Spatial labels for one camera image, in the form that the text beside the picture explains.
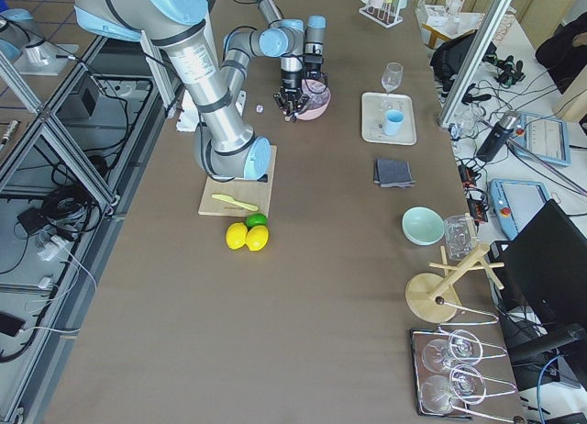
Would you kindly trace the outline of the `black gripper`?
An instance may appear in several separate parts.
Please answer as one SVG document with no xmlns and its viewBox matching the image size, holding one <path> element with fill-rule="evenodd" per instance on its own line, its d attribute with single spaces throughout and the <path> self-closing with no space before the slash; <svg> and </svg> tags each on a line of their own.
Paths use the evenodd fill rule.
<svg viewBox="0 0 587 424">
<path fill-rule="evenodd" d="M 322 71 L 324 57 L 321 54 L 305 53 L 303 55 L 304 78 L 327 83 L 327 75 Z"/>
<path fill-rule="evenodd" d="M 302 81 L 304 79 L 304 71 L 285 71 L 281 70 L 281 87 L 280 90 L 273 95 L 273 99 L 277 107 L 285 112 L 286 96 L 288 93 L 302 93 Z"/>
</svg>

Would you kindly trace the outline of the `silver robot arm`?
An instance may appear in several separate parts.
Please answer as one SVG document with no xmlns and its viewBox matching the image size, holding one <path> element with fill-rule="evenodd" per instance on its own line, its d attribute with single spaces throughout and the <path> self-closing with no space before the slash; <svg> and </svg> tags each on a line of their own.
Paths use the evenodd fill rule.
<svg viewBox="0 0 587 424">
<path fill-rule="evenodd" d="M 216 179 L 256 181 L 270 166 L 268 139 L 256 134 L 236 106 L 252 57 L 280 59 L 282 87 L 276 101 L 285 115 L 295 117 L 307 103 L 301 82 L 309 27 L 283 18 L 273 0 L 253 1 L 268 27 L 227 36 L 226 58 L 218 63 L 205 38 L 207 0 L 74 0 L 83 29 L 125 41 L 147 37 L 168 55 L 205 122 L 194 156 Z"/>
<path fill-rule="evenodd" d="M 327 20 L 315 11 L 312 0 L 250 0 L 267 24 L 260 41 L 267 56 L 280 59 L 282 90 L 293 93 L 303 83 L 326 87 L 325 40 Z"/>
</svg>

